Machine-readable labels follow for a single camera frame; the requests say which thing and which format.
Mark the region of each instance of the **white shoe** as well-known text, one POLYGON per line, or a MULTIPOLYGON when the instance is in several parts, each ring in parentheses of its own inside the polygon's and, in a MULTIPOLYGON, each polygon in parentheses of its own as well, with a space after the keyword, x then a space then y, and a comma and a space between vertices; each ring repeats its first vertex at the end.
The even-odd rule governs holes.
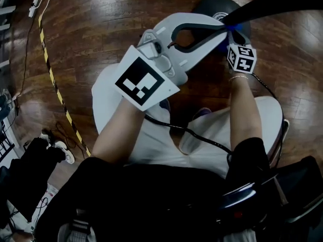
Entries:
POLYGON ((73 164, 75 162, 75 158, 73 156, 73 153, 70 150, 67 149, 67 146, 66 146, 66 144, 64 142, 57 141, 57 142, 55 142, 54 147, 55 148, 60 148, 65 153, 65 156, 66 156, 65 160, 69 164, 73 164))

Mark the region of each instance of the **yellow and black tape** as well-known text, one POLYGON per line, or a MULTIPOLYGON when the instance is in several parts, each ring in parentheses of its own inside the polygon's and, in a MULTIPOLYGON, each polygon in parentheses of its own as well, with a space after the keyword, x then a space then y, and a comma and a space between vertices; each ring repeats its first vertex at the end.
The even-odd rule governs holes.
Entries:
POLYGON ((74 132, 76 133, 76 136, 77 138, 79 139, 80 143, 83 145, 84 149, 86 150, 86 153, 88 156, 91 156, 91 153, 89 151, 89 149, 87 148, 85 142, 83 141, 79 131, 77 131, 77 128, 71 118, 71 115, 69 114, 67 108, 66 108, 66 105, 63 101, 63 98, 62 98, 62 95, 57 87, 57 84, 56 84, 56 81, 55 81, 55 78, 54 78, 54 75, 52 73, 52 69, 50 67, 50 63, 49 63, 49 59, 48 59, 48 53, 47 53, 47 49, 46 49, 46 45, 45 45, 45 37, 44 37, 44 29, 42 27, 42 15, 40 15, 39 19, 38 19, 38 23, 39 23, 39 30, 40 30, 40 40, 41 40, 41 45, 42 45, 42 48, 44 50, 44 56, 45 56, 45 62, 46 62, 46 65, 47 65, 47 68, 48 68, 48 72, 49 72, 49 76, 50 76, 50 79, 51 79, 51 82, 52 82, 52 85, 54 86, 55 88, 55 91, 56 91, 56 94, 57 94, 57 97, 58 99, 60 100, 63 108, 64 108, 64 112, 66 114, 66 117, 68 119, 68 121, 70 122, 74 132))

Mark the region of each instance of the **floor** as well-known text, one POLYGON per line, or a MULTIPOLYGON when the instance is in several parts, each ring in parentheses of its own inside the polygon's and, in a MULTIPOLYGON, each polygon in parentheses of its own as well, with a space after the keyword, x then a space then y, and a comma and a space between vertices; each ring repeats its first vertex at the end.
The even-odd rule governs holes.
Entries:
MULTIPOLYGON (((26 36, 32 23, 27 14, 32 1, 19 0, 12 27, 5 34, 16 91, 22 86, 26 36)), ((91 87, 100 71, 119 62, 145 29, 153 28, 169 14, 190 12, 199 1, 51 0, 43 16, 50 63, 63 99, 90 149, 97 137, 91 87)), ((251 0, 234 1, 242 6, 251 0)), ((281 166, 312 155, 323 169, 322 24, 323 13, 319 11, 285 13, 251 22, 251 41, 258 57, 255 72, 275 91, 291 123, 281 166)), ((218 110, 228 105, 226 65, 223 57, 210 54, 189 73, 188 83, 170 98, 173 123, 185 125, 203 106, 218 110)), ((42 128, 55 129, 57 121, 77 140, 50 82, 36 22, 29 35, 26 66, 20 112, 13 124, 20 143, 37 137, 42 128)), ((254 80, 250 85, 255 96, 267 95, 254 80)), ((78 148, 72 151, 76 164, 59 164, 49 180, 57 188, 83 160, 78 148)))

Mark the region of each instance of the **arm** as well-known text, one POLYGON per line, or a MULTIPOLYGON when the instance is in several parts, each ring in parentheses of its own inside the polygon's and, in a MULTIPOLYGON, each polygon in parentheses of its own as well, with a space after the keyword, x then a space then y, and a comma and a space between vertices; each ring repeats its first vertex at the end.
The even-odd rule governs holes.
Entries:
POLYGON ((123 98, 110 121, 98 136, 92 155, 109 163, 127 162, 138 138, 145 117, 123 98))
MULTIPOLYGON (((236 73, 234 76, 245 76, 236 73)), ((261 119, 246 78, 234 78, 231 87, 231 150, 252 137, 262 138, 261 119)))

